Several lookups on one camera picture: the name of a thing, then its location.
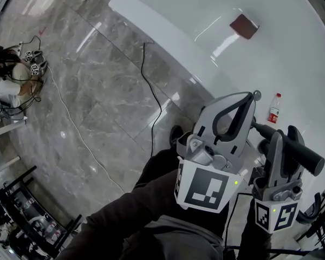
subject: metal bolt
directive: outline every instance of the metal bolt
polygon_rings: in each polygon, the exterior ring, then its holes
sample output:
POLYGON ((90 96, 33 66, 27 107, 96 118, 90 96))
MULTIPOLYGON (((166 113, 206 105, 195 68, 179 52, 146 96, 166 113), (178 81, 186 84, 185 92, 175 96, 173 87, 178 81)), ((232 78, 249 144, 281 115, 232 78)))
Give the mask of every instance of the metal bolt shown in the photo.
POLYGON ((261 99, 261 92, 258 89, 253 92, 253 95, 254 95, 255 101, 259 101, 261 99))
POLYGON ((300 190, 301 190, 301 188, 298 187, 298 186, 295 186, 295 187, 292 188, 292 191, 293 191, 294 193, 299 193, 300 190))

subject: screw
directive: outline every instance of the screw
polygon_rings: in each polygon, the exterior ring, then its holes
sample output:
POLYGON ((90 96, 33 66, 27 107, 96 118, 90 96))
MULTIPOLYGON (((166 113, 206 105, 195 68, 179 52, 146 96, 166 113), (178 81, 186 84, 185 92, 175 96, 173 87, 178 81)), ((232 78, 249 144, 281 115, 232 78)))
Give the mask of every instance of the screw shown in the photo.
POLYGON ((215 152, 213 151, 213 149, 211 147, 209 147, 208 145, 205 146, 205 149, 209 153, 210 156, 215 155, 215 152))
POLYGON ((258 89, 253 92, 253 95, 254 95, 255 101, 259 101, 261 99, 261 92, 258 89))
POLYGON ((300 190, 301 190, 301 188, 298 187, 298 186, 295 186, 294 188, 292 188, 292 191, 293 191, 294 193, 299 193, 300 190))

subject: black handle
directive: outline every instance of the black handle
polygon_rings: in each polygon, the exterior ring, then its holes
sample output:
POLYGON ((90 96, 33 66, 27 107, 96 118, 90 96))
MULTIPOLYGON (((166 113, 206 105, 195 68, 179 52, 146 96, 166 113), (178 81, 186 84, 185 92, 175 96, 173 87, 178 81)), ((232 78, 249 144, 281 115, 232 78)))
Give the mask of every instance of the black handle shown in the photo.
POLYGON ((314 205, 313 205, 313 213, 310 215, 307 215, 303 213, 302 211, 299 211, 296 217, 296 220, 301 224, 311 224, 316 220, 318 215, 320 214, 320 208, 321 208, 321 196, 320 193, 316 193, 314 195, 314 205))
MULTIPOLYGON (((277 132, 277 130, 268 125, 262 125, 255 122, 253 122, 252 125, 261 136, 268 140, 271 140, 273 134, 277 132)), ((323 157, 299 142, 289 139, 286 135, 283 135, 283 140, 285 143, 284 152, 287 156, 297 161, 314 176, 318 176, 321 173, 325 164, 325 159, 323 157)))

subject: brown soap bar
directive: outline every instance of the brown soap bar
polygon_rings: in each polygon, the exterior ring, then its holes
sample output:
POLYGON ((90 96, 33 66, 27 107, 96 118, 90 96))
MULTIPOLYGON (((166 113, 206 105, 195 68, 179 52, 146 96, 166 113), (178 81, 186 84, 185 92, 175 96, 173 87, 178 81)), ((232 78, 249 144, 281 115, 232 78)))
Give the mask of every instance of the brown soap bar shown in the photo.
POLYGON ((230 24, 230 27, 247 40, 250 40, 258 30, 258 28, 256 28, 243 14, 237 17, 236 20, 230 24))

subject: person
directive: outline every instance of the person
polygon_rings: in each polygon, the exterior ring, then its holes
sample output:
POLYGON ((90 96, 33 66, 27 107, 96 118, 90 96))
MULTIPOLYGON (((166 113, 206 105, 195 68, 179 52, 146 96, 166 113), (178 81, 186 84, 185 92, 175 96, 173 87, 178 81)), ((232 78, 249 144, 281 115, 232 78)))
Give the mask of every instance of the person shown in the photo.
POLYGON ((16 47, 0 49, 0 104, 19 107, 40 89, 39 76, 32 76, 30 64, 19 58, 16 47))
POLYGON ((0 244, 5 248, 9 244, 9 236, 17 228, 16 223, 5 223, 0 226, 0 244))
MULTIPOLYGON (((150 158, 134 190, 87 217, 56 259, 223 259, 229 204, 211 213, 184 210, 174 198, 176 140, 182 134, 175 126, 171 148, 150 158)), ((270 238, 255 224, 252 200, 238 259, 269 259, 270 238)))
POLYGON ((50 259, 19 227, 10 234, 8 243, 20 258, 50 259))

